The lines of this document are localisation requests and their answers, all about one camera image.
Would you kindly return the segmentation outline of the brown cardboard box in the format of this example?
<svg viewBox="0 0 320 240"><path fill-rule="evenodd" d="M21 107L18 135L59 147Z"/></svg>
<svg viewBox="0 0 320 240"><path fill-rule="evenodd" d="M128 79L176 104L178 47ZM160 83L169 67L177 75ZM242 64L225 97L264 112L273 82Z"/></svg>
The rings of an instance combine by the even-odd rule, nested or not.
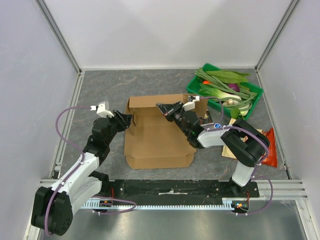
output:
<svg viewBox="0 0 320 240"><path fill-rule="evenodd" d="M197 150L156 106L187 101L186 93L129 97L125 113L133 118L125 131L124 156L132 169L186 168L192 163Z"/></svg>

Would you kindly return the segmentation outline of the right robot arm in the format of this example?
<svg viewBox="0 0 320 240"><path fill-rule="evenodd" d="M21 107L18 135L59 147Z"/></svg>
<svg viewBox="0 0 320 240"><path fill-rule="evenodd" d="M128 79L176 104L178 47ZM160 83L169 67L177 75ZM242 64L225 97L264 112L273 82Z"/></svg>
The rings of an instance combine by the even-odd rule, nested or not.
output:
<svg viewBox="0 0 320 240"><path fill-rule="evenodd" d="M237 159L235 171L229 180L229 191L235 197L247 191L256 166L269 155L270 141L266 136L243 119L225 126L218 123L201 124L193 111L193 102L157 103L156 106L167 121L179 127L193 148L226 146Z"/></svg>

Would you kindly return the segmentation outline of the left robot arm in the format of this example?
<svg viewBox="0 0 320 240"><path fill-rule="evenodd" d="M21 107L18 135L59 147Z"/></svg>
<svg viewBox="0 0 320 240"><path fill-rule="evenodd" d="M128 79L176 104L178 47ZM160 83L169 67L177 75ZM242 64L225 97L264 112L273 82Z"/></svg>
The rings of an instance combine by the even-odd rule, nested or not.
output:
<svg viewBox="0 0 320 240"><path fill-rule="evenodd" d="M128 129L132 118L131 114L113 110L93 122L91 135L75 164L51 186L36 191L32 226L44 230L47 236L62 236L85 202L94 195L104 197L109 193L109 177L96 169L107 158L116 134Z"/></svg>

